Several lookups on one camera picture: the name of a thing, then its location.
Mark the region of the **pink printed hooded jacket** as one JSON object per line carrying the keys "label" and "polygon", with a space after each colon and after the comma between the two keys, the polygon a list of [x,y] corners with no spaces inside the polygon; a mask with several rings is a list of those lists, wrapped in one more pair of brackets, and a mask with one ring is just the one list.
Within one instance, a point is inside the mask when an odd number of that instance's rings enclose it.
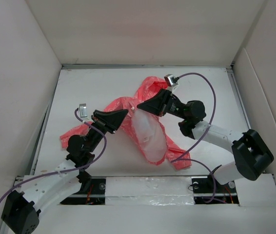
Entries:
{"label": "pink printed hooded jacket", "polygon": [[[190,154],[170,139],[159,117],[137,108],[138,104],[154,97],[160,89],[166,89],[165,80],[151,76],[145,78],[133,97],[119,97],[104,108],[105,112],[129,110],[120,128],[133,140],[145,159],[154,165],[168,160],[176,170],[191,166]],[[187,161],[176,161],[185,154]]]}

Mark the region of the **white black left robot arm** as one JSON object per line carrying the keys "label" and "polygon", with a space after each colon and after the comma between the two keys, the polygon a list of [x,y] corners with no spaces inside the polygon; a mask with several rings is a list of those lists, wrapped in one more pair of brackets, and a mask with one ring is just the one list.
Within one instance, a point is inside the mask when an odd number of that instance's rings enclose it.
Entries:
{"label": "white black left robot arm", "polygon": [[76,192],[88,192],[91,176],[86,169],[99,159],[93,152],[101,141],[107,146],[106,133],[114,134],[127,114],[127,109],[95,110],[92,123],[83,120],[88,126],[87,134],[69,138],[68,155],[54,171],[30,178],[36,183],[26,190],[13,189],[8,193],[1,215],[3,222],[16,234],[31,234],[49,206]]}

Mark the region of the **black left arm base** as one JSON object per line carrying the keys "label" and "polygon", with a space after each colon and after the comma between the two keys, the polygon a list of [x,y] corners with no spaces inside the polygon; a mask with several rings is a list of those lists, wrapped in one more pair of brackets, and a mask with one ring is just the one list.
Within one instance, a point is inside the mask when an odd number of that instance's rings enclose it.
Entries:
{"label": "black left arm base", "polygon": [[61,205],[105,205],[106,177],[93,177],[84,171],[77,178],[80,190],[60,202]]}

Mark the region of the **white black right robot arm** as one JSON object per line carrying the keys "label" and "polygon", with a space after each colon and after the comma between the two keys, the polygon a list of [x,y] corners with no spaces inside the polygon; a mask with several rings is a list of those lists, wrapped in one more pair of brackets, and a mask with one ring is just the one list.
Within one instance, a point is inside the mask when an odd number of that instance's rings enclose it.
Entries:
{"label": "white black right robot arm", "polygon": [[182,103],[171,91],[161,89],[154,97],[137,105],[137,108],[155,116],[172,114],[181,118],[181,133],[197,141],[203,140],[233,154],[234,161],[214,169],[207,180],[208,188],[219,192],[225,184],[240,178],[255,181],[274,161],[274,156],[260,134],[249,129],[244,133],[226,130],[204,120],[202,101]]}

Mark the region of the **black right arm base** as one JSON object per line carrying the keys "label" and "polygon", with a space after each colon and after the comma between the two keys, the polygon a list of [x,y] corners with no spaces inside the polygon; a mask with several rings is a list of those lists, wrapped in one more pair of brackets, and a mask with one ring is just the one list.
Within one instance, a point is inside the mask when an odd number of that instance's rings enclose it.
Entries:
{"label": "black right arm base", "polygon": [[220,185],[208,176],[193,176],[188,190],[193,193],[194,203],[198,204],[239,204],[236,184],[233,181]]}

